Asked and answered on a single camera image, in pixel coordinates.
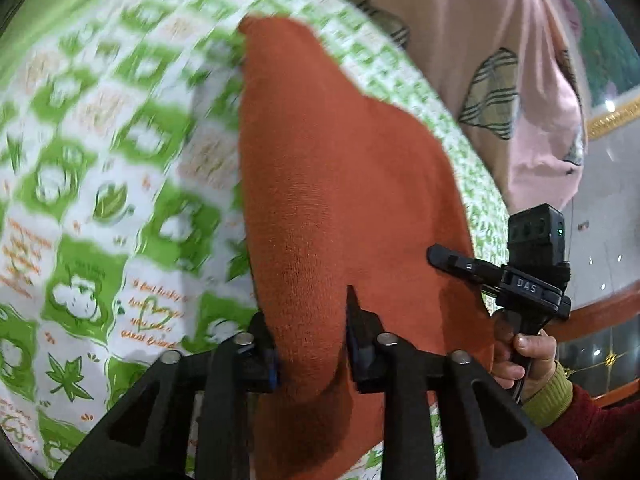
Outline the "person's right hand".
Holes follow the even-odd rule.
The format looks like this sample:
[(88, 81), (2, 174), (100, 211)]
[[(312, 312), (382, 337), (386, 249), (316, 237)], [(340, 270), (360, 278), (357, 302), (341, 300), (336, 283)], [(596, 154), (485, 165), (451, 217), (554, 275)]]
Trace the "person's right hand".
[(534, 336), (515, 333), (505, 310), (491, 318), (495, 337), (491, 375), (503, 389), (520, 385), (521, 401), (528, 401), (555, 374), (556, 340), (544, 330)]

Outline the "red sleeve right forearm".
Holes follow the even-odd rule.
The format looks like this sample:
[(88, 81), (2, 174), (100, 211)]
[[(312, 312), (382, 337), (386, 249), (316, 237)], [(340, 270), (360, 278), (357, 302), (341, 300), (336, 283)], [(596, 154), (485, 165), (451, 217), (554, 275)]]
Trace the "red sleeve right forearm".
[(524, 402), (530, 420), (581, 479), (639, 477), (639, 402), (600, 408), (558, 366), (547, 385)]

